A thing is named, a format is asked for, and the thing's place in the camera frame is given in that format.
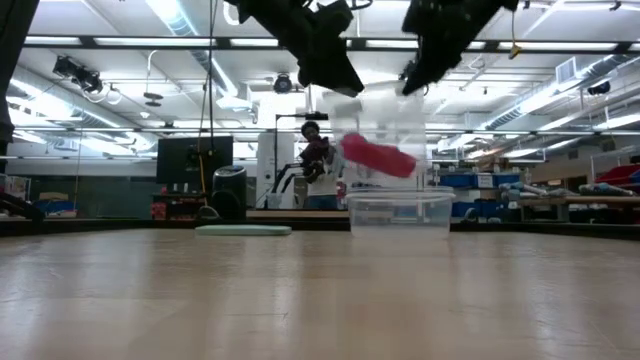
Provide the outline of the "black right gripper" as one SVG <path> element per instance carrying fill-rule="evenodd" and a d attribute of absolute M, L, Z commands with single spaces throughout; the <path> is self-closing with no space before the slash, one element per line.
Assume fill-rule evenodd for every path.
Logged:
<path fill-rule="evenodd" d="M 419 51 L 403 72 L 403 94 L 438 82 L 448 66 L 496 14 L 496 0 L 410 0 L 402 31 L 418 37 Z"/>

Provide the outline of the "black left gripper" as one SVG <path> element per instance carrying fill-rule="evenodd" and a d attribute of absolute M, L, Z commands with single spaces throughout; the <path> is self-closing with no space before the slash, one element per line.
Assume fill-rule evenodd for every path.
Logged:
<path fill-rule="evenodd" d="M 301 85 L 318 85 L 342 95 L 360 94 L 364 85 L 346 53 L 328 54 L 341 47 L 341 33 L 337 36 L 318 33 L 316 11 L 306 5 L 306 0 L 248 0 L 248 16 L 293 55 L 324 55 L 298 61 Z"/>

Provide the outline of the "yellow hanging tag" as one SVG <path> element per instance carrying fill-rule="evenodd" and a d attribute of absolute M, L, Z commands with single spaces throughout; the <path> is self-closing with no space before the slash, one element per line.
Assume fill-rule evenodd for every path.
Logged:
<path fill-rule="evenodd" d="M 510 26 L 510 29 L 511 29 L 511 47 L 510 47 L 509 55 L 508 55 L 508 59 L 509 60 L 513 60 L 521 52 L 521 47 L 517 44 L 517 39 L 516 39 L 515 19 L 516 19 L 516 12 L 513 11 L 511 13 L 511 26 Z"/>

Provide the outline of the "person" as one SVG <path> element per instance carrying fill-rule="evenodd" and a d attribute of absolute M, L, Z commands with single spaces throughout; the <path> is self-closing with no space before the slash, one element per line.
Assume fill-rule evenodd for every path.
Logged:
<path fill-rule="evenodd" d="M 344 167 L 337 148 L 320 134 L 315 121 L 306 121 L 301 133 L 307 140 L 300 153 L 303 176 L 307 183 L 305 207 L 315 210 L 338 209 L 338 180 Z"/>

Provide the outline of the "clear plastic container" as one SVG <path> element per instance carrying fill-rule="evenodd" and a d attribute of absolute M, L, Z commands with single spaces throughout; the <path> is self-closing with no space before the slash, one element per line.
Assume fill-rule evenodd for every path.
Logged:
<path fill-rule="evenodd" d="M 360 238 L 444 239 L 454 199 L 450 187 L 353 190 L 346 195 L 351 233 Z"/>

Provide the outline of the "black tower fan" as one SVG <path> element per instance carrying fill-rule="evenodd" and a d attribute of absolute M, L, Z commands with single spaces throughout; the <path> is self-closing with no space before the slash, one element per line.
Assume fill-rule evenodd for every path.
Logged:
<path fill-rule="evenodd" d="M 240 165 L 218 168 L 213 174 L 213 208 L 224 220 L 245 220 L 247 171 Z"/>

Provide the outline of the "black monitor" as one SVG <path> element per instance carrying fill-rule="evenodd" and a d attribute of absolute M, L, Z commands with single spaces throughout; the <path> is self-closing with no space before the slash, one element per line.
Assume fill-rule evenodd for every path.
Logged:
<path fill-rule="evenodd" d="M 209 188 L 213 172 L 233 162 L 231 136 L 160 139 L 156 181 L 160 184 L 201 184 Z"/>

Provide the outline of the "light blue container lid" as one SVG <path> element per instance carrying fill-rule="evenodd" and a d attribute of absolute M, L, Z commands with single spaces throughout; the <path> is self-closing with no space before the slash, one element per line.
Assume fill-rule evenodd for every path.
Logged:
<path fill-rule="evenodd" d="M 292 228 L 278 225 L 204 225 L 195 229 L 200 236 L 287 236 Z"/>

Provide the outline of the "wooden background table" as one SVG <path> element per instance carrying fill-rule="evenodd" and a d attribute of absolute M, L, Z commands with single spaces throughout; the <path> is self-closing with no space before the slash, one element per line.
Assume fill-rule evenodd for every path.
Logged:
<path fill-rule="evenodd" d="M 569 206 L 607 205 L 609 208 L 623 210 L 640 209 L 640 196 L 566 196 L 520 199 L 516 203 L 524 209 L 532 206 L 555 206 L 557 219 L 561 222 L 569 221 Z"/>

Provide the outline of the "black shelf unit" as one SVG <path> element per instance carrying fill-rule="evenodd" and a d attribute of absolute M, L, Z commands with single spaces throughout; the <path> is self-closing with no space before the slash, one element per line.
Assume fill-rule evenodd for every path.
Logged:
<path fill-rule="evenodd" d="M 160 221 L 192 221 L 205 205 L 203 194 L 157 193 L 152 195 L 151 218 Z"/>

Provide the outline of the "red storage bin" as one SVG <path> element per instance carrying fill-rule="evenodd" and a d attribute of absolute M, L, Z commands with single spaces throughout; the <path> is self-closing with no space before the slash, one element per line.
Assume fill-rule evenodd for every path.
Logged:
<path fill-rule="evenodd" d="M 607 183 L 618 187 L 640 186 L 640 164 L 622 165 L 598 176 L 596 183 Z"/>

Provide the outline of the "black frame-mounted device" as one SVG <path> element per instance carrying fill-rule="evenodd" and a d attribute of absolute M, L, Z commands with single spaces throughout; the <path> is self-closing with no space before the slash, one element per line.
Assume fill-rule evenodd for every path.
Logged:
<path fill-rule="evenodd" d="M 71 57 L 58 56 L 52 72 L 69 79 L 84 92 L 100 93 L 103 90 L 100 72 L 77 64 Z"/>

